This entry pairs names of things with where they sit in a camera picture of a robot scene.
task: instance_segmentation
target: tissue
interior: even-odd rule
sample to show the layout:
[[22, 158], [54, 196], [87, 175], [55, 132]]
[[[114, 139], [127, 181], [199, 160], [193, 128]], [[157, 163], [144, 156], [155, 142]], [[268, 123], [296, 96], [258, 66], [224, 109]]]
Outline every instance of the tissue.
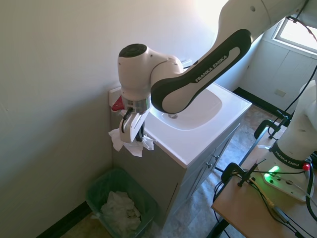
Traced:
[[116, 151], [120, 151], [124, 146], [132, 155], [142, 157], [143, 147], [148, 150], [154, 150], [154, 140], [147, 137], [146, 135], [143, 136], [142, 142], [136, 141], [136, 139], [134, 139], [132, 143], [125, 143], [120, 139], [119, 128], [110, 131], [109, 135], [111, 136], [113, 147]]
[[126, 192], [111, 191], [101, 212], [111, 228], [123, 238], [132, 235], [141, 223], [141, 214]]

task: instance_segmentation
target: white countertop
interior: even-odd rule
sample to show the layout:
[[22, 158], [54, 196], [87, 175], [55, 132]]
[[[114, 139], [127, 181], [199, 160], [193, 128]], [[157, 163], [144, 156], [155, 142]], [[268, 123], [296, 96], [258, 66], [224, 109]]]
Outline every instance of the white countertop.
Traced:
[[214, 118], [193, 130], [178, 130], [148, 114], [145, 133], [155, 139], [155, 144], [184, 168], [190, 166], [198, 156], [231, 126], [251, 103], [227, 89], [213, 83], [207, 90], [222, 101], [222, 108]]

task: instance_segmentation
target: electrical outlet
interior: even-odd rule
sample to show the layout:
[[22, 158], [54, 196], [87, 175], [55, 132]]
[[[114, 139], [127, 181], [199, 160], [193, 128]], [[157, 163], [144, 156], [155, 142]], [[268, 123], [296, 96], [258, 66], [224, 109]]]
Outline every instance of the electrical outlet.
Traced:
[[285, 92], [283, 92], [282, 90], [276, 89], [276, 91], [274, 92], [277, 96], [280, 97], [284, 97], [285, 96]]

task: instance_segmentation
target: wooden table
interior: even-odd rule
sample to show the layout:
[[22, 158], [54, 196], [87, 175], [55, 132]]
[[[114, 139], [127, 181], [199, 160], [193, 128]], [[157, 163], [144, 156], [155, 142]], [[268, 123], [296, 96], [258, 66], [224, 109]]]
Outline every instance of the wooden table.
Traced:
[[[282, 127], [282, 129], [275, 135], [275, 138], [279, 138], [285, 129], [285, 127]], [[274, 143], [273, 139], [270, 140], [268, 138], [267, 132], [264, 132], [263, 135], [264, 136], [256, 142], [258, 145], [272, 145]], [[265, 152], [265, 149], [261, 149], [255, 144], [249, 151], [249, 155], [247, 155], [242, 167], [244, 169], [249, 169]], [[290, 216], [307, 232], [317, 237], [317, 223], [309, 214], [304, 202], [300, 202], [265, 184], [262, 175], [253, 173], [252, 176], [256, 178], [259, 186], [276, 206], [282, 209], [284, 213]], [[242, 187], [239, 187], [237, 185], [239, 180], [239, 178], [233, 177], [222, 189], [216, 201], [213, 203], [212, 209], [223, 217], [224, 220], [214, 227], [208, 237], [219, 237], [228, 223], [247, 238], [295, 237], [294, 233], [279, 224], [270, 216], [259, 193], [247, 183], [244, 183]], [[313, 199], [317, 200], [316, 182]], [[313, 204], [312, 209], [315, 214], [317, 214], [317, 208]], [[297, 226], [295, 227], [302, 235], [304, 235], [304, 237], [309, 237], [304, 231], [300, 230]]]

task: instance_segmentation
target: cabinet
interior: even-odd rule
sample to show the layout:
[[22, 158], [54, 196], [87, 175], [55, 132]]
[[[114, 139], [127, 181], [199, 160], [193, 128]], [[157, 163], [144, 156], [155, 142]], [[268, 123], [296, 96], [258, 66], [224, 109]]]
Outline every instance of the cabinet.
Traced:
[[[156, 200], [158, 211], [155, 222], [162, 227], [213, 171], [242, 117], [186, 169], [156, 145], [153, 151], [144, 149], [142, 158], [132, 156], [124, 147], [119, 152], [113, 149], [113, 165], [126, 170]], [[111, 115], [111, 127], [116, 128], [120, 120], [121, 117]]]

